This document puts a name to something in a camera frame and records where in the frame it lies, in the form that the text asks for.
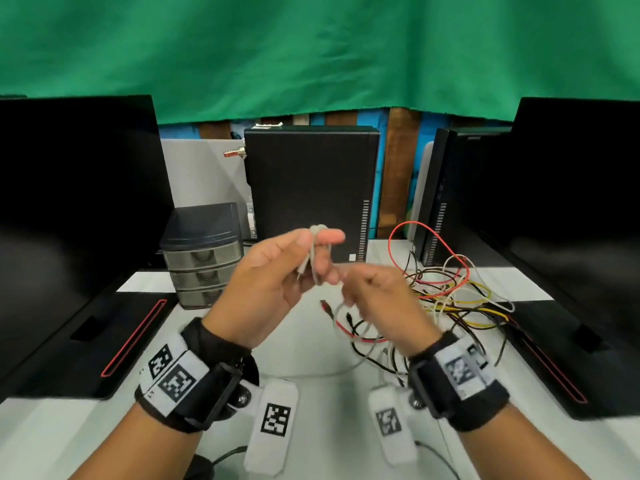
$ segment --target hand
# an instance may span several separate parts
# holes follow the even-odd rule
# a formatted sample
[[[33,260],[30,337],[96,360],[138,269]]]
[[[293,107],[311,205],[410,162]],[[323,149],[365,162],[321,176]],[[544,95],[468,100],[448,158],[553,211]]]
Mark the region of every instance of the hand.
[[[314,286],[310,263],[298,279],[298,266],[313,245],[309,229],[297,229],[255,244],[242,258],[222,296],[202,323],[212,333],[249,349],[257,347],[275,330]],[[331,261],[327,244],[340,244],[340,229],[316,234],[314,249],[318,279],[338,284],[340,277]]]
[[[356,305],[363,320],[373,323],[405,357],[442,336],[396,268],[357,263],[341,266],[339,273],[345,305]]]

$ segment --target plastic drawer organizer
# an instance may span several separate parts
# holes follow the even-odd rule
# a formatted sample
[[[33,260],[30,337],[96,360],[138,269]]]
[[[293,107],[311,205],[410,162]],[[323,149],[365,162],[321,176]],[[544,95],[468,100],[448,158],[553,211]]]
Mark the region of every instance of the plastic drawer organizer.
[[[236,204],[174,209],[160,249],[181,306],[211,307],[244,254]]]

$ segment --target monitor stand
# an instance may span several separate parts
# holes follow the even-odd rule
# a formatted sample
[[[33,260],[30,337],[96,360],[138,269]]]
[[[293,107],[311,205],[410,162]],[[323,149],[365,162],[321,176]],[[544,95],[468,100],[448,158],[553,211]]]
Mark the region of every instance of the monitor stand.
[[[177,302],[175,293],[108,296],[14,396],[108,399]]]
[[[574,419],[640,414],[640,353],[604,342],[553,300],[519,301],[510,343]]]

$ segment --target ventilation slots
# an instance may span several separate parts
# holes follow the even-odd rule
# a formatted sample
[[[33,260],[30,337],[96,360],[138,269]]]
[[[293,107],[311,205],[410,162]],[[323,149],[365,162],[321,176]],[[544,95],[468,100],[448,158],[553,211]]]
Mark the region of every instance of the ventilation slots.
[[[367,234],[369,233],[369,201],[362,202],[362,220],[360,222],[360,244],[358,245],[358,261],[364,261],[367,248]]]
[[[436,233],[440,233],[442,229],[442,221],[444,220],[444,213],[447,209],[447,204],[445,202],[440,204],[440,211],[438,212],[438,217],[436,218],[436,225],[433,230]],[[427,266],[433,266],[433,257],[436,253],[436,246],[438,245],[438,238],[434,235],[431,236],[431,245],[429,245],[429,250],[427,252]]]

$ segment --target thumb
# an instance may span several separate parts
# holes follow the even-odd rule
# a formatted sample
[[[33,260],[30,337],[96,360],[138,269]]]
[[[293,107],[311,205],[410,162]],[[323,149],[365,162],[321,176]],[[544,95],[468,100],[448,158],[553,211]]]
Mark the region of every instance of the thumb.
[[[286,275],[295,270],[304,261],[311,250],[314,236],[309,229],[302,229],[296,239],[282,250],[280,255],[271,261],[265,268],[269,274],[283,280]]]

